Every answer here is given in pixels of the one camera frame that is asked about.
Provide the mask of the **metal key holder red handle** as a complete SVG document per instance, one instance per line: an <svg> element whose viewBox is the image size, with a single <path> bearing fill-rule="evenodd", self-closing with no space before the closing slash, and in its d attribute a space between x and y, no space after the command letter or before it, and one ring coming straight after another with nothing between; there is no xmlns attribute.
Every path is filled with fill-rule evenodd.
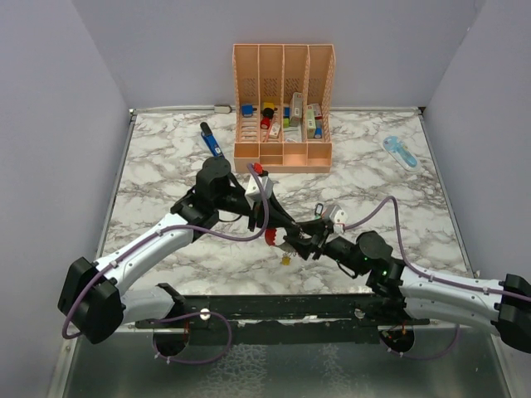
<svg viewBox="0 0 531 398"><path fill-rule="evenodd" d="M268 228L264 238L268 246L282 250L288 255L295 254L295 249L285 240L287 231L284 228Z"/></svg>

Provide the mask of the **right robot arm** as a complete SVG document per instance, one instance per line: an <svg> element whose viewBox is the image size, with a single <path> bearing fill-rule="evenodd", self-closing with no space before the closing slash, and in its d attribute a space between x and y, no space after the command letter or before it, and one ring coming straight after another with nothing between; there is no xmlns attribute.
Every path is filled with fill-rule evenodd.
<svg viewBox="0 0 531 398"><path fill-rule="evenodd" d="M354 276L367 276L366 285L387 298L381 314L388 323L408 317L442 320L481 328L518 351L530 351L530 284L516 274L473 279L422 269L393 257L392 247L375 231L355 241L330 239L326 229L311 237L290 232L284 241L304 259L325 255Z"/></svg>

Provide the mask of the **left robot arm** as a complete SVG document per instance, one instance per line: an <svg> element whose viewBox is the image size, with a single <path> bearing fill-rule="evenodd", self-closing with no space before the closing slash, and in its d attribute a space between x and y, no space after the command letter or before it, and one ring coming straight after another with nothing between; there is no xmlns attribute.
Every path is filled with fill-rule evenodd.
<svg viewBox="0 0 531 398"><path fill-rule="evenodd" d="M196 175L194 186L175 202L160 221L126 246L88 261L80 257L66 275L58 309L65 315L65 340L86 337L97 344L124 322L129 305L122 298L129 288L160 261L191 245L203 235L235 242L253 241L267 229L298 231L298 223L275 199L273 182L259 164L248 164L251 176L243 187L222 157L210 157ZM215 231L220 211L245 216L249 236Z"/></svg>

